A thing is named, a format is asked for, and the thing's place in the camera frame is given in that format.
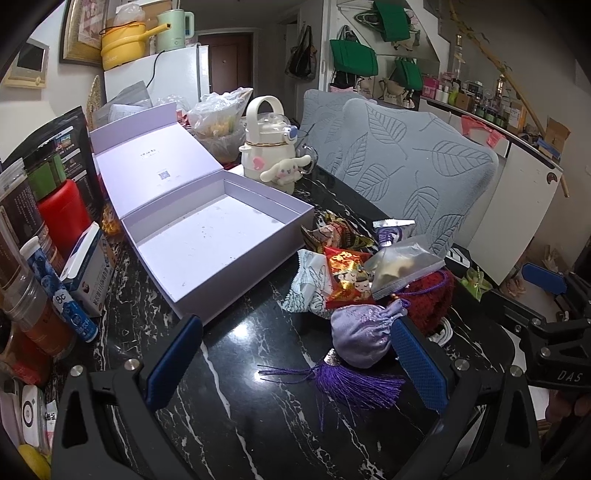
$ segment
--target clear plastic bag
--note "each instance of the clear plastic bag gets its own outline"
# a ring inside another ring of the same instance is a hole
[[[189,107],[189,103],[187,102],[187,99],[185,97],[182,97],[180,95],[174,95],[174,94],[168,95],[164,98],[159,98],[158,100],[156,100],[154,102],[154,106],[166,105],[167,103],[176,103],[177,110],[182,110],[183,115],[187,115],[187,113],[191,109],[191,107]]]
[[[201,138],[227,137],[234,133],[252,91],[252,88],[240,87],[223,95],[217,93],[203,95],[202,101],[187,115],[191,127]]]
[[[374,275],[371,292],[375,300],[445,267],[445,260],[429,251],[428,242],[427,235],[414,236],[381,249],[364,263]]]
[[[152,108],[148,89],[144,82],[138,82],[122,90],[110,102],[92,112],[92,119],[95,128],[100,128],[148,108]]]
[[[146,12],[138,4],[127,4],[121,7],[119,13],[115,15],[114,27],[127,25],[131,22],[143,22],[146,19]]]
[[[195,138],[205,147],[205,150],[211,153],[222,165],[236,161],[240,151],[238,150],[246,141],[246,125],[240,120],[238,127],[235,127],[233,133],[225,137],[203,137],[195,134]]]

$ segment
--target white gift box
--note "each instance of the white gift box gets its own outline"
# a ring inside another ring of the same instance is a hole
[[[205,324],[304,242],[314,208],[225,171],[161,105],[91,133],[105,187],[154,283]]]

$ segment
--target door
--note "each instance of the door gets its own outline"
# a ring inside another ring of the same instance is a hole
[[[252,87],[252,33],[199,35],[199,43],[209,46],[212,92]]]

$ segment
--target white paper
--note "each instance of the white paper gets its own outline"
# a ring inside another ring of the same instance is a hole
[[[136,113],[143,112],[144,110],[146,110],[146,108],[143,106],[119,105],[115,103],[114,105],[111,105],[111,109],[109,110],[109,123],[121,120],[126,116],[135,115]]]

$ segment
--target pink packaging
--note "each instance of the pink packaging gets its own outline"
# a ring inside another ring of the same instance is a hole
[[[439,80],[432,77],[423,77],[423,96],[435,100],[435,94],[439,87]]]

